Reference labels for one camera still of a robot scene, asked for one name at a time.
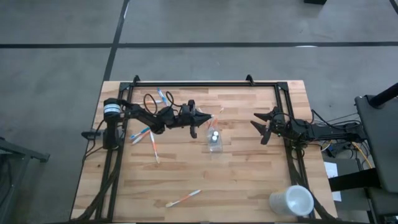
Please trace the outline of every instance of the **wooden table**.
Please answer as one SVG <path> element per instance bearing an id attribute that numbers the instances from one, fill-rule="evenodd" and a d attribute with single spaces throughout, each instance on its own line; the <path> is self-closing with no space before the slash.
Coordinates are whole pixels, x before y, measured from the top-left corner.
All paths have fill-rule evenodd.
<path id="1" fill-rule="evenodd" d="M 117 97 L 120 82 L 104 82 L 96 110 L 94 128 L 103 119 L 103 101 Z M 311 119 L 303 81 L 288 81 L 296 118 Z M 172 87 L 176 104 L 193 99 L 205 113 L 220 115 L 222 154 L 210 154 L 206 128 L 197 129 L 192 139 L 189 128 L 166 129 L 155 135 L 160 164 L 154 159 L 150 138 L 132 146 L 126 138 L 119 178 L 114 222 L 281 222 L 295 217 L 278 216 L 269 207 L 269 195 L 290 185 L 282 138 L 272 135 L 268 145 L 250 120 L 262 122 L 253 113 L 268 113 L 276 105 L 275 93 L 268 87 Z M 155 88 L 135 87 L 133 102 L 142 102 Z M 127 137 L 145 126 L 129 120 Z M 98 193 L 106 151 L 100 150 L 84 163 L 73 206 L 72 218 L 79 216 Z M 319 147 L 309 146 L 304 157 L 312 192 L 326 210 L 336 217 L 335 204 Z M 198 195 L 172 207 L 178 200 L 201 189 Z M 105 199 L 104 211 L 108 208 Z"/>

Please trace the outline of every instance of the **plastic cup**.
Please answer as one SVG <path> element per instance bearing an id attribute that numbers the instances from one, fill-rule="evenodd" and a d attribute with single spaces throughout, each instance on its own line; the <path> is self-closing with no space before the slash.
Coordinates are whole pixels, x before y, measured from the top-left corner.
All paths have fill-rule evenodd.
<path id="1" fill-rule="evenodd" d="M 313 210 L 313 198 L 305 187 L 294 185 L 272 193 L 269 205 L 278 215 L 305 216 Z"/>

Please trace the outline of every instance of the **gray floor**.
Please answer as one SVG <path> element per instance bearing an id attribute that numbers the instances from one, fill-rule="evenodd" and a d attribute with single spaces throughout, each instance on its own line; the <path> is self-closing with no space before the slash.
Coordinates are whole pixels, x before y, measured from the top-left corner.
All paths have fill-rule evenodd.
<path id="1" fill-rule="evenodd" d="M 0 44 L 112 42 L 122 0 L 0 0 Z M 388 0 L 131 0 L 121 42 L 398 41 Z M 0 49 L 0 136 L 32 162 L 15 223 L 68 220 L 109 49 Z M 398 47 L 119 49 L 111 80 L 305 80 L 326 119 L 398 80 Z"/>

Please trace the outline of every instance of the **blue marker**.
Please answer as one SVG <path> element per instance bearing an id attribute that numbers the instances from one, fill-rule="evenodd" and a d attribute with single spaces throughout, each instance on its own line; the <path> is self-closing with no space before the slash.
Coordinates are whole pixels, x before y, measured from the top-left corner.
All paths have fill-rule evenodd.
<path id="1" fill-rule="evenodd" d="M 168 106 L 169 104 L 167 103 L 166 97 L 164 97 L 162 90 L 160 90 L 159 87 L 157 87 L 157 92 L 158 92 L 159 96 L 162 98 L 163 102 L 166 104 L 166 106 Z"/>
<path id="2" fill-rule="evenodd" d="M 137 134 L 133 134 L 132 136 L 130 136 L 130 139 L 135 139 L 136 137 L 138 137 L 140 134 L 144 134 L 146 131 L 150 130 L 150 128 L 144 128 L 140 133 Z"/>

